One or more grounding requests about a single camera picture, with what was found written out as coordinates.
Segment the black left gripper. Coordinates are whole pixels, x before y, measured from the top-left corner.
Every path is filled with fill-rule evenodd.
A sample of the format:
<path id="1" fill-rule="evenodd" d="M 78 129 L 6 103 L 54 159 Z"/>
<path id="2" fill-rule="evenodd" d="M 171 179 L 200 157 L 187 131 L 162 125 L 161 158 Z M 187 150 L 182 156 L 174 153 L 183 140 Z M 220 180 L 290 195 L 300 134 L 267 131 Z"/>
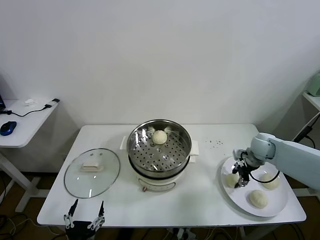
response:
<path id="1" fill-rule="evenodd" d="M 105 222 L 104 217 L 104 201 L 102 201 L 97 218 L 90 221 L 74 221 L 73 215 L 75 213 L 78 199 L 75 200 L 74 204 L 70 207 L 67 214 L 63 216 L 66 235 L 69 240 L 94 240 L 96 231 L 99 230 L 100 227 Z"/>

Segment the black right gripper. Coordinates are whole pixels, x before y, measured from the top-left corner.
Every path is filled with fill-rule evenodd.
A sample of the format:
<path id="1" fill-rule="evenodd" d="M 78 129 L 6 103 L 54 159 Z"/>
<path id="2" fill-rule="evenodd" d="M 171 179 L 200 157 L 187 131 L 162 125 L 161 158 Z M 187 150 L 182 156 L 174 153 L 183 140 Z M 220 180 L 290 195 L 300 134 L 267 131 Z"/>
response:
<path id="1" fill-rule="evenodd" d="M 235 188 L 245 187 L 250 180 L 250 173 L 252 167 L 248 165 L 244 160 L 236 162 L 232 167 L 232 174 L 239 174 L 240 179 L 235 184 Z"/>

